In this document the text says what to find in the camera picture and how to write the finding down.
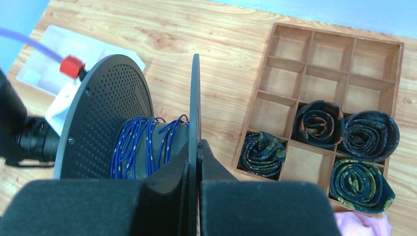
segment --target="perforated black disc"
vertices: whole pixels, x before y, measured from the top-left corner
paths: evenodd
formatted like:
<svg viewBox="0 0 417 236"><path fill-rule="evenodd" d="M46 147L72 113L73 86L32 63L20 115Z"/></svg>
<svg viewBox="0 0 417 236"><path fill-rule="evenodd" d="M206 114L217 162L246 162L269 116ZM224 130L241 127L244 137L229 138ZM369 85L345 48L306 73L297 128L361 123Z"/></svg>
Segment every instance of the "perforated black disc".
<svg viewBox="0 0 417 236"><path fill-rule="evenodd" d="M119 130L137 116L153 116L142 71L127 56L103 58L88 72L70 106L54 178L109 178Z"/></svg>

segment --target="wooden table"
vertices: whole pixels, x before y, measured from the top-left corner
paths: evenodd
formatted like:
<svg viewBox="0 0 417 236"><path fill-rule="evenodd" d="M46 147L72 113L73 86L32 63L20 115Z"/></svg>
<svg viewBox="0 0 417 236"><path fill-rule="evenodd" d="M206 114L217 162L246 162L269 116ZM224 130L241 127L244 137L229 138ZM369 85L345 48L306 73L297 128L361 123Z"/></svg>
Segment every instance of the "wooden table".
<svg viewBox="0 0 417 236"><path fill-rule="evenodd" d="M392 235L415 233L417 40L215 2L181 0L51 0L31 36L39 40L53 24L136 51L147 65L155 114L167 120L188 113L191 60L199 53L203 138L230 169L274 22L405 43L396 112L401 142L391 156L388 173L397 197L387 214L394 227ZM8 77L29 111L43 115L53 97L15 80L31 52L23 48ZM20 170L3 164L0 168L2 212L24 184L52 176L52 170Z"/></svg>

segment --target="red cap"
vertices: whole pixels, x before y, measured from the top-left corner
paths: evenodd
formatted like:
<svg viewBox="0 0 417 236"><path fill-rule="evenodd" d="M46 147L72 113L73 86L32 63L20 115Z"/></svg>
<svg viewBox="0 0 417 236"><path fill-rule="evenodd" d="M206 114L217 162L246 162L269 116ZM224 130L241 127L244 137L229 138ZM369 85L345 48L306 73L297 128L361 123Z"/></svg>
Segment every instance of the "red cap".
<svg viewBox="0 0 417 236"><path fill-rule="evenodd" d="M77 79L80 71L83 70L85 66L86 65L80 59L69 55L61 61L60 72L73 79Z"/></svg>

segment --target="patterned tie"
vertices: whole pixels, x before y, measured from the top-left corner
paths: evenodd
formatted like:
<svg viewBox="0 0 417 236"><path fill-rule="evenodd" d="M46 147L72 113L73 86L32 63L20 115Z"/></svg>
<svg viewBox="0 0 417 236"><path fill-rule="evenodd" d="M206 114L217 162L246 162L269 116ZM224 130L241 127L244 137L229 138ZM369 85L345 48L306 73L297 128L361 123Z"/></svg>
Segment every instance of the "patterned tie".
<svg viewBox="0 0 417 236"><path fill-rule="evenodd" d="M380 162L397 148L400 132L394 119L379 111L345 117L345 134L337 152L362 161Z"/></svg>
<svg viewBox="0 0 417 236"><path fill-rule="evenodd" d="M333 149L342 142L345 120L332 102L314 101L297 111L292 139L320 148Z"/></svg>
<svg viewBox="0 0 417 236"><path fill-rule="evenodd" d="M395 198L374 163L347 158L334 165L330 195L348 208L363 213L383 212Z"/></svg>
<svg viewBox="0 0 417 236"><path fill-rule="evenodd" d="M238 168L254 175L274 178L285 161L285 148L273 135L265 132L249 134L243 143Z"/></svg>

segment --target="pink fabric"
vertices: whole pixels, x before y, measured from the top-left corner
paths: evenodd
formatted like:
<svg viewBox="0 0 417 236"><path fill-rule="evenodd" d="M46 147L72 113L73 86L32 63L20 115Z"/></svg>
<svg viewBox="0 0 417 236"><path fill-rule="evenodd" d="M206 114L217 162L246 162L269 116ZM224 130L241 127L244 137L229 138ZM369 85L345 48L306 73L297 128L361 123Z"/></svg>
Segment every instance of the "pink fabric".
<svg viewBox="0 0 417 236"><path fill-rule="evenodd" d="M392 226L385 213L382 219L352 211L338 212L334 216L343 236L389 236L391 234Z"/></svg>

